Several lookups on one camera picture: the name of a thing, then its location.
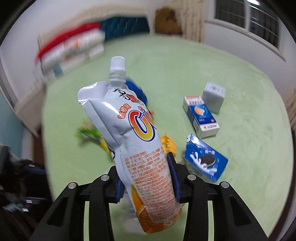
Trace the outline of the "blue white medicine box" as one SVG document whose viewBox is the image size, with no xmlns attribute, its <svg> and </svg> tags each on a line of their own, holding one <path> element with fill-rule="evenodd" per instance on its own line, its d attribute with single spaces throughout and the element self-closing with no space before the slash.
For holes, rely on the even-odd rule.
<svg viewBox="0 0 296 241">
<path fill-rule="evenodd" d="M 183 109 L 193 125 L 198 138 L 217 135 L 220 126 L 200 96 L 185 96 Z"/>
</svg>

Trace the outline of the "blue oreo box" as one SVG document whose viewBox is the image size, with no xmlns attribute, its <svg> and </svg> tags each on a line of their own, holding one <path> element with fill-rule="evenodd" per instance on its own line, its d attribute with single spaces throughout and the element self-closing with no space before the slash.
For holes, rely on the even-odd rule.
<svg viewBox="0 0 296 241">
<path fill-rule="evenodd" d="M 184 158 L 212 182 L 218 181 L 228 159 L 192 133 L 187 136 Z"/>
</svg>

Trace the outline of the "green bed blanket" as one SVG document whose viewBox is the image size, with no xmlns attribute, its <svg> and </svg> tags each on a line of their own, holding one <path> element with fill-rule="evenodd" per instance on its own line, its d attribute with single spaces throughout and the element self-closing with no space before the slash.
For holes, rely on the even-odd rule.
<svg viewBox="0 0 296 241">
<path fill-rule="evenodd" d="M 270 235 L 293 173 L 285 104 L 268 76 L 250 63 L 181 38 L 135 35 L 112 40 L 94 60 L 48 81 L 42 135 L 53 197 L 68 183 L 90 183 L 112 166 L 107 152 L 95 143 L 81 143 L 76 131 L 87 118 L 78 90 L 107 80 L 114 56 L 125 58 L 127 75 L 146 94 L 158 133 L 176 143 L 178 162 L 183 161 L 187 136 L 195 131 L 183 109 L 184 97 L 201 95 L 207 82 L 225 87 L 225 100 L 215 115 L 220 130 L 205 142 L 228 159 L 220 180 L 231 184 Z"/>
</svg>

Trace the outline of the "small grey white box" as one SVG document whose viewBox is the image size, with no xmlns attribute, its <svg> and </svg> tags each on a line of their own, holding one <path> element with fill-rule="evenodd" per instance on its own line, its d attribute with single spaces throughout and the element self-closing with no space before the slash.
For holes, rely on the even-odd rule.
<svg viewBox="0 0 296 241">
<path fill-rule="evenodd" d="M 212 113 L 218 114 L 225 99 L 226 90 L 217 84 L 207 82 L 202 99 Z"/>
</svg>

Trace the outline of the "white blue tufted headboard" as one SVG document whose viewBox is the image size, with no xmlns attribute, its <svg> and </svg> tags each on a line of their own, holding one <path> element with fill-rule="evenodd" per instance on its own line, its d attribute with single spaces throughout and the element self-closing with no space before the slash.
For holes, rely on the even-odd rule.
<svg viewBox="0 0 296 241">
<path fill-rule="evenodd" d="M 38 36 L 39 47 L 44 47 L 56 35 L 66 30 L 92 22 L 102 23 L 102 30 L 105 32 L 107 41 L 130 34 L 150 32 L 149 17 L 145 8 L 116 5 L 95 6 L 41 32 Z"/>
</svg>

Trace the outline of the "red pillow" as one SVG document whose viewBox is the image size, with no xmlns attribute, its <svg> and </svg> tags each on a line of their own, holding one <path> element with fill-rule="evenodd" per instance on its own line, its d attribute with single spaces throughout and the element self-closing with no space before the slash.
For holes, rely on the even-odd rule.
<svg viewBox="0 0 296 241">
<path fill-rule="evenodd" d="M 50 40 L 48 40 L 45 43 L 45 45 L 41 47 L 41 49 L 39 50 L 36 56 L 36 61 L 38 61 L 45 53 L 50 51 L 52 48 L 54 48 L 55 46 L 57 46 L 62 42 L 65 42 L 70 37 L 73 37 L 75 35 L 78 35 L 93 29 L 100 30 L 101 26 L 102 26 L 101 22 L 92 22 L 92 23 L 82 24 L 82 25 L 79 25 L 78 27 L 74 27 L 69 30 L 58 33 L 56 36 L 52 37 Z"/>
</svg>

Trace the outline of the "white floral pillow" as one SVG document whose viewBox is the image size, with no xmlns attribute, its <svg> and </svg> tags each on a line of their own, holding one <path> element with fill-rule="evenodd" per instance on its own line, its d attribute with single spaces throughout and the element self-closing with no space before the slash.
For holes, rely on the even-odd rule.
<svg viewBox="0 0 296 241">
<path fill-rule="evenodd" d="M 93 29 L 58 44 L 41 57 L 41 67 L 46 73 L 66 61 L 92 58 L 104 51 L 105 32 Z"/>
</svg>

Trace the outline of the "left floral curtain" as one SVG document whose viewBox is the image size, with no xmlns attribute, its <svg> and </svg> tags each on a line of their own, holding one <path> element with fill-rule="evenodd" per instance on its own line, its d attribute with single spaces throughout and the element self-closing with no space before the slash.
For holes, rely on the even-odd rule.
<svg viewBox="0 0 296 241">
<path fill-rule="evenodd" d="M 203 42 L 204 39 L 204 1 L 174 1 L 179 22 L 181 24 L 183 38 L 193 42 Z"/>
</svg>

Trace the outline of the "orange white drink pouch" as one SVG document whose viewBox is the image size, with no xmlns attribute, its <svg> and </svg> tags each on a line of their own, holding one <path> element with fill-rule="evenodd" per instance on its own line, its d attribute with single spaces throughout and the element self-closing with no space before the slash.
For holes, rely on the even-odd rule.
<svg viewBox="0 0 296 241">
<path fill-rule="evenodd" d="M 77 97 L 113 154 L 143 231 L 156 233 L 174 225 L 182 207 L 154 121 L 125 77 L 125 59 L 115 56 L 109 79 L 81 88 Z"/>
</svg>

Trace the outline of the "barred window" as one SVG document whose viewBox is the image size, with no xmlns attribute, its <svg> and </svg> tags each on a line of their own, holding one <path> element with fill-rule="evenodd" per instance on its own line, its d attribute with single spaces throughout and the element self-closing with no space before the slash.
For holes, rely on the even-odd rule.
<svg viewBox="0 0 296 241">
<path fill-rule="evenodd" d="M 205 11 L 205 23 L 240 33 L 263 45 L 285 61 L 280 46 L 283 23 L 267 3 L 207 1 Z"/>
</svg>

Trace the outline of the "white lower pillow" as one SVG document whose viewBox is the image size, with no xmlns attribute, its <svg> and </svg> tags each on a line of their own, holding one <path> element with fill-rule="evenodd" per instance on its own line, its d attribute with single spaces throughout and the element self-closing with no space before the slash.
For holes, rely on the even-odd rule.
<svg viewBox="0 0 296 241">
<path fill-rule="evenodd" d="M 69 71 L 73 70 L 77 66 L 83 64 L 84 62 L 90 61 L 104 52 L 104 44 L 98 44 L 97 46 L 71 57 L 70 59 L 64 60 L 57 64 L 45 73 L 47 78 L 60 77 Z"/>
</svg>

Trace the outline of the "white nightstand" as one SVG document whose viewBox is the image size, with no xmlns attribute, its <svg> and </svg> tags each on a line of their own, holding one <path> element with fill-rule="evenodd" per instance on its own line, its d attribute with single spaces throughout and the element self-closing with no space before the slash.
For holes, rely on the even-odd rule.
<svg viewBox="0 0 296 241">
<path fill-rule="evenodd" d="M 15 105 L 16 116 L 37 137 L 42 125 L 42 112 L 46 98 L 46 85 L 40 84 Z"/>
</svg>

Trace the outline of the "blue crumpled cloth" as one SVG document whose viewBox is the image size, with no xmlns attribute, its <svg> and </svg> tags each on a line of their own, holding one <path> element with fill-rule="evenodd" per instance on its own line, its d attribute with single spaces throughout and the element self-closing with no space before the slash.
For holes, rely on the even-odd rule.
<svg viewBox="0 0 296 241">
<path fill-rule="evenodd" d="M 141 100 L 145 105 L 147 105 L 147 96 L 139 86 L 137 86 L 131 79 L 128 78 L 125 80 L 125 84 L 131 91 L 133 91 L 136 94 L 139 100 Z"/>
</svg>

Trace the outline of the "green snack bag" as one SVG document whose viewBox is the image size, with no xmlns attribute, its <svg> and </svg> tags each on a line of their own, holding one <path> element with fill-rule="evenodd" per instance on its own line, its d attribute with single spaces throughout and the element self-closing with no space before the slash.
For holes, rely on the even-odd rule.
<svg viewBox="0 0 296 241">
<path fill-rule="evenodd" d="M 111 159 L 114 159 L 114 153 L 108 148 L 103 135 L 90 119 L 83 120 L 82 125 L 76 130 L 76 137 L 81 142 L 92 141 L 98 144 L 104 151 L 110 154 Z"/>
</svg>

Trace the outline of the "brown teddy bear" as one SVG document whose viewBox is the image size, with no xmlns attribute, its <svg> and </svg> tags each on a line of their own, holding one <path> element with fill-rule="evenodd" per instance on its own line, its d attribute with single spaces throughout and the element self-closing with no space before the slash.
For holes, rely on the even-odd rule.
<svg viewBox="0 0 296 241">
<path fill-rule="evenodd" d="M 175 11 L 168 7 L 156 10 L 154 29 L 159 34 L 182 35 L 182 28 L 177 22 Z"/>
</svg>

